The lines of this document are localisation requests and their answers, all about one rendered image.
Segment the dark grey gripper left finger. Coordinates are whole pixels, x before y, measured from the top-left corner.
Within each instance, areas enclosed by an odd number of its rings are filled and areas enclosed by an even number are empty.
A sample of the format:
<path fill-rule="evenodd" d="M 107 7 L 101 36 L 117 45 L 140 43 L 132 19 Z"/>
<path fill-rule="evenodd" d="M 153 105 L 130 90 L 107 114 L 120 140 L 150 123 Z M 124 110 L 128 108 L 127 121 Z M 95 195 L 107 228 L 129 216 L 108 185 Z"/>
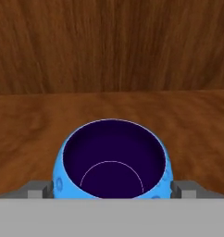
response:
<path fill-rule="evenodd" d="M 53 198 L 54 184 L 52 181 L 29 181 L 19 189 L 0 194 L 5 199 Z"/>

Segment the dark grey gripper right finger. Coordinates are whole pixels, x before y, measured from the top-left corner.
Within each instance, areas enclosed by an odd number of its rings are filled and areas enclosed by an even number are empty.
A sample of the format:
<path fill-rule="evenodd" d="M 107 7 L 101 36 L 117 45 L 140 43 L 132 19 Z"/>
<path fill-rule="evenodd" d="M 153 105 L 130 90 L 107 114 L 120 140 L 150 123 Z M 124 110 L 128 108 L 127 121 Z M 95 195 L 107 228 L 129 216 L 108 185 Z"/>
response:
<path fill-rule="evenodd" d="M 224 194 L 208 191 L 196 181 L 173 181 L 172 198 L 212 199 L 224 198 Z"/>

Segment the blue bowl with dark inside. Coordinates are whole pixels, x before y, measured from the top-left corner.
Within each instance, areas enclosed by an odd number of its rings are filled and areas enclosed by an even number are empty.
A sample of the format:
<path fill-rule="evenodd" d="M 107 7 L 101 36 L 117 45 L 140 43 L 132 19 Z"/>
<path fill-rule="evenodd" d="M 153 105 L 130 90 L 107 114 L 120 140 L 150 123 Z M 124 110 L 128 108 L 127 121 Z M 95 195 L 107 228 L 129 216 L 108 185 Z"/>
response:
<path fill-rule="evenodd" d="M 109 118 L 80 126 L 62 143 L 53 194 L 57 199 L 167 199 L 172 181 L 160 139 L 140 124 Z"/>

